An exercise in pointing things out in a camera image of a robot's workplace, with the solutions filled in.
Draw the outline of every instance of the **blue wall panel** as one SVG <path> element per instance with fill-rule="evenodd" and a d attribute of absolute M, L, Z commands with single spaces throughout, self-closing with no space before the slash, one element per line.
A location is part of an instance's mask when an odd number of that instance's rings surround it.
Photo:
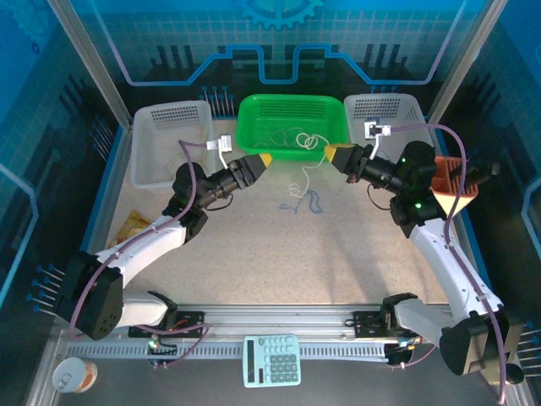
<path fill-rule="evenodd" d="M 540 11 L 538 0 L 509 0 L 444 116 L 472 161 L 501 163 L 468 212 L 496 293 L 533 329 L 541 325 Z M 539 374 L 537 364 L 524 361 L 527 373 Z M 538 395 L 540 384 L 532 382 Z"/>
<path fill-rule="evenodd" d="M 117 123 L 46 1 L 0 0 L 0 27 L 0 387 L 15 405 L 52 323 L 37 266 L 79 250 Z"/>
<path fill-rule="evenodd" d="M 485 1 L 74 5 L 131 112 L 213 85 L 227 86 L 236 107 L 256 92 L 402 91 L 428 111 Z"/>

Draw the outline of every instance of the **calculator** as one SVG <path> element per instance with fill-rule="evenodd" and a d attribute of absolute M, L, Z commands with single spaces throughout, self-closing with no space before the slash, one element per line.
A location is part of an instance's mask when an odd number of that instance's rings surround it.
<path fill-rule="evenodd" d="M 246 336 L 243 378 L 246 387 L 292 387 L 301 383 L 297 337 Z"/>

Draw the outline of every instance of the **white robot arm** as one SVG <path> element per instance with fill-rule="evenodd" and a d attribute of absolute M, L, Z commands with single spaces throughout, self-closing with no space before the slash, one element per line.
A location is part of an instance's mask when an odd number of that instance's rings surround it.
<path fill-rule="evenodd" d="M 325 148 L 327 158 L 347 175 L 348 183 L 366 180 L 395 194 L 391 199 L 392 218 L 424 255 L 451 307 L 448 315 L 428 307 L 414 294 L 391 296 L 382 306 L 385 327 L 425 337 L 440 347 L 447 366 L 457 375 L 497 370 L 495 326 L 487 309 L 495 315 L 493 320 L 502 332 L 507 359 L 514 356 L 522 323 L 479 277 L 456 237 L 450 232 L 449 244 L 444 237 L 447 213 L 433 193 L 432 180 L 436 171 L 448 167 L 437 167 L 434 147 L 422 141 L 407 144 L 397 163 L 372 152 L 371 145 Z"/>
<path fill-rule="evenodd" d="M 208 178 L 201 166 L 194 164 L 194 203 L 179 218 L 193 187 L 188 165 L 182 165 L 173 184 L 175 195 L 162 216 L 146 230 L 109 250 L 95 255 L 80 252 L 71 259 L 53 305 L 55 313 L 66 321 L 76 314 L 75 326 L 95 340 L 120 326 L 170 328 L 177 312 L 170 299 L 155 292 L 123 294 L 123 289 L 151 262 L 194 238 L 207 221 L 205 209 L 218 199 L 226 199 L 234 190 L 255 183 L 271 161 L 268 154 L 244 156 Z M 77 315 L 81 294 L 96 277 Z"/>

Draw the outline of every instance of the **cup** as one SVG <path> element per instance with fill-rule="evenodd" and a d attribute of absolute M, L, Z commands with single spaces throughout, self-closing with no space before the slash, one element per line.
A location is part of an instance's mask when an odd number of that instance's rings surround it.
<path fill-rule="evenodd" d="M 52 374 L 52 385 L 60 393 L 82 393 L 89 390 L 98 376 L 96 364 L 87 359 L 66 358 Z"/>

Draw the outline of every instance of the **green basket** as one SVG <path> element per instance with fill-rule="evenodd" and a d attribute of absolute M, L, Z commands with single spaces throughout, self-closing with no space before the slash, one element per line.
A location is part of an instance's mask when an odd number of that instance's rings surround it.
<path fill-rule="evenodd" d="M 253 95 L 240 103 L 237 143 L 248 154 L 320 161 L 326 143 L 319 140 L 307 150 L 296 142 L 299 133 L 319 134 L 331 144 L 349 142 L 344 105 L 334 97 L 299 95 Z"/>

